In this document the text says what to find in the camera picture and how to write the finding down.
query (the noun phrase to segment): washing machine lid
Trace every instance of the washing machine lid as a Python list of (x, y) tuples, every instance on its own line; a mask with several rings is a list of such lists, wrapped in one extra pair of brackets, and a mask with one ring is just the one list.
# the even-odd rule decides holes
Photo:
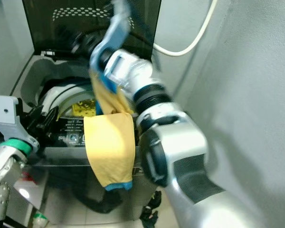
[[(35, 55), (42, 51), (55, 56), (70, 56), (67, 44), (55, 34), (58, 26), (97, 32), (104, 36), (113, 16), (109, 0), (22, 0), (27, 15)], [(123, 48), (141, 58), (151, 59), (161, 0), (128, 0), (132, 8), (129, 18), (131, 33)]]

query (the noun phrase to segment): washing machine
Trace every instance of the washing machine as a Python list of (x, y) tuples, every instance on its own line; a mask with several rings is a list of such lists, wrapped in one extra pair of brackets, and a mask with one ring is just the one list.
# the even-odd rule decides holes
[[(123, 48), (151, 60), (161, 1), (129, 3), (131, 32)], [(51, 132), (51, 143), (28, 160), (28, 172), (32, 176), (43, 175), (34, 179), (35, 186), (15, 188), (29, 192), (27, 200), (53, 224), (90, 225), (138, 219), (156, 186), (143, 175), (138, 147), (130, 191), (106, 192), (97, 181), (86, 156), (83, 131), (82, 116), (95, 114), (88, 60), (73, 55), (56, 32), (64, 26), (103, 37), (114, 14), (111, 2), (23, 0), (23, 7), (35, 51), (12, 95), (22, 99), (25, 112), (42, 104), (46, 114), (58, 106), (59, 120)], [(81, 106), (89, 106), (89, 111), (78, 114), (75, 108)]]

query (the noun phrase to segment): green ring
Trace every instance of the green ring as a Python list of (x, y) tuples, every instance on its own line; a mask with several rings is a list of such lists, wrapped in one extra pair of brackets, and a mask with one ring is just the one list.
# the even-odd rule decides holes
[(14, 148), (22, 151), (23, 153), (25, 153), (26, 156), (29, 156), (29, 154), (32, 151), (32, 147), (28, 143), (21, 141), (19, 139), (9, 139), (9, 140), (5, 141), (4, 143), (1, 143), (0, 146), (14, 147)]

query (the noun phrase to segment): yellow towel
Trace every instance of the yellow towel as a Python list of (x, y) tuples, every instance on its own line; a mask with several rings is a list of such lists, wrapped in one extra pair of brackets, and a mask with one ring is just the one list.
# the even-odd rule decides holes
[(104, 115), (84, 117), (89, 163), (103, 187), (131, 182), (135, 158), (131, 109), (120, 91), (117, 94), (109, 92), (97, 75), (91, 75), (91, 79)]

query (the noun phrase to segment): white power cable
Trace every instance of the white power cable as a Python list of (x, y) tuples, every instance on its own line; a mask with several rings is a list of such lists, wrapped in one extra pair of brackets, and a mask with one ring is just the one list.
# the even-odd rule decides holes
[(213, 11), (215, 9), (217, 2), (218, 2), (218, 0), (212, 0), (209, 11), (208, 11), (207, 16), (205, 18), (205, 21), (204, 21), (202, 27), (200, 28), (198, 35), (195, 37), (194, 41), (186, 49), (184, 49), (182, 51), (178, 51), (178, 52), (173, 52), (173, 51), (168, 51), (168, 50), (162, 48), (161, 46), (159, 46), (155, 43), (153, 44), (153, 48), (155, 50), (167, 55), (167, 56), (172, 56), (172, 57), (183, 56), (183, 55), (187, 54), (188, 52), (190, 52), (197, 45), (200, 38), (203, 36), (203, 34), (204, 34), (208, 24), (209, 24), (209, 21), (211, 19), (211, 16), (213, 14)]

